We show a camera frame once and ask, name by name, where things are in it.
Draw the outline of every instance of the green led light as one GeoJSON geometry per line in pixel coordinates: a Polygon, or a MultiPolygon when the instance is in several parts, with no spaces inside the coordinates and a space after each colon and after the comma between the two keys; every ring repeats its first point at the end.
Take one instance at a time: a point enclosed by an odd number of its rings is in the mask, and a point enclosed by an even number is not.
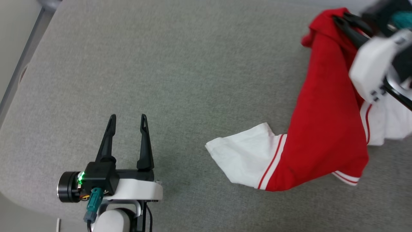
{"type": "Polygon", "coordinates": [[[83,176],[84,176],[84,172],[82,172],[79,176],[79,178],[77,179],[77,182],[81,185],[82,184],[82,180],[83,180],[83,176]]]}

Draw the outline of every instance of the fabric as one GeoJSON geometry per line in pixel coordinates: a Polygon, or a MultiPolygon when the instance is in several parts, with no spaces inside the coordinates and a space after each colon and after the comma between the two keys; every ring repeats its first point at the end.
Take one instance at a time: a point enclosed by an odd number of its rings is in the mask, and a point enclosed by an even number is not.
{"type": "Polygon", "coordinates": [[[266,124],[267,128],[257,133],[268,131],[269,136],[258,145],[255,140],[259,137],[251,131],[206,144],[229,179],[236,176],[237,182],[244,179],[244,185],[267,191],[288,190],[330,173],[350,185],[357,184],[368,163],[368,152],[359,115],[362,99],[348,76],[356,49],[339,34],[332,19],[346,11],[322,12],[310,25],[310,34],[302,39],[304,46],[312,48],[312,55],[287,139],[284,135],[274,136],[266,124]],[[260,152],[264,159],[255,158],[260,152]],[[246,176],[253,180],[246,181],[246,176]]]}
{"type": "Polygon", "coordinates": [[[401,140],[412,133],[412,111],[391,95],[360,111],[368,145],[380,146],[385,139],[401,140]]]}
{"type": "Polygon", "coordinates": [[[412,227],[412,140],[370,148],[362,184],[332,175],[285,192],[234,185],[204,145],[267,122],[286,133],[321,8],[272,0],[64,0],[0,129],[0,191],[19,205],[86,225],[60,203],[64,171],[96,157],[111,114],[113,155],[135,168],[147,115],[157,232],[397,231],[412,227]]]}

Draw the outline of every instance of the white wall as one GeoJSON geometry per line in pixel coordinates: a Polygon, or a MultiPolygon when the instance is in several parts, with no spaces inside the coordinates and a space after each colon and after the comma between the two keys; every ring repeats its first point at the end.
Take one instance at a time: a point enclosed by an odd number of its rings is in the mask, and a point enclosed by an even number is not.
{"type": "Polygon", "coordinates": [[[40,10],[37,0],[0,0],[0,101],[40,10]]]}

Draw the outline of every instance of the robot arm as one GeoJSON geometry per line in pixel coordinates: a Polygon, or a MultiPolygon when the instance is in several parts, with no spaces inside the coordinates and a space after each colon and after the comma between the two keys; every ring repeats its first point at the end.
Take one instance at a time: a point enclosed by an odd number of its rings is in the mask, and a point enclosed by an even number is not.
{"type": "Polygon", "coordinates": [[[154,182],[153,155],[146,115],[142,115],[140,159],[135,170],[116,170],[112,156],[112,138],[116,131],[116,115],[110,117],[96,160],[84,172],[65,172],[57,188],[61,202],[88,201],[84,221],[94,232],[144,232],[146,212],[152,214],[148,202],[163,198],[163,188],[154,182]],[[136,211],[125,208],[106,210],[109,204],[134,205],[136,211]]]}
{"type": "Polygon", "coordinates": [[[362,17],[334,17],[336,26],[358,48],[349,77],[365,101],[373,104],[389,93],[412,110],[411,19],[409,0],[380,0],[362,17]]]}

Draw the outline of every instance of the white stripe trim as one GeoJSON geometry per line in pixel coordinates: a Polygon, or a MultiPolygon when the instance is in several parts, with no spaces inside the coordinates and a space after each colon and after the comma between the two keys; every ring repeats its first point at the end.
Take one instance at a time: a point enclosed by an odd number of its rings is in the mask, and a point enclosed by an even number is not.
{"type": "Polygon", "coordinates": [[[276,167],[279,164],[279,161],[281,160],[283,147],[285,146],[287,136],[288,136],[287,134],[283,135],[282,140],[280,141],[281,144],[279,146],[278,152],[273,154],[274,156],[276,156],[275,160],[273,161],[272,165],[270,166],[269,170],[267,171],[267,173],[266,173],[266,175],[265,175],[265,177],[262,181],[262,184],[260,186],[260,189],[266,190],[267,184],[269,183],[270,178],[272,177],[273,173],[276,170],[276,167]]]}
{"type": "Polygon", "coordinates": [[[336,174],[336,173],[332,173],[334,176],[336,176],[339,180],[341,180],[341,181],[343,181],[343,182],[345,182],[345,183],[347,183],[347,184],[349,184],[349,185],[352,185],[352,186],[356,186],[358,183],[352,183],[352,182],[350,182],[350,181],[347,181],[347,180],[345,180],[344,178],[342,178],[340,175],[338,175],[338,174],[336,174]]]}
{"type": "Polygon", "coordinates": [[[360,179],[359,177],[349,176],[349,175],[347,175],[347,174],[345,174],[345,173],[343,173],[343,172],[341,172],[341,171],[336,171],[335,173],[338,174],[338,175],[340,175],[340,176],[342,176],[343,178],[345,178],[345,179],[347,179],[347,180],[350,180],[350,181],[353,181],[353,182],[358,182],[359,179],[360,179]]]}

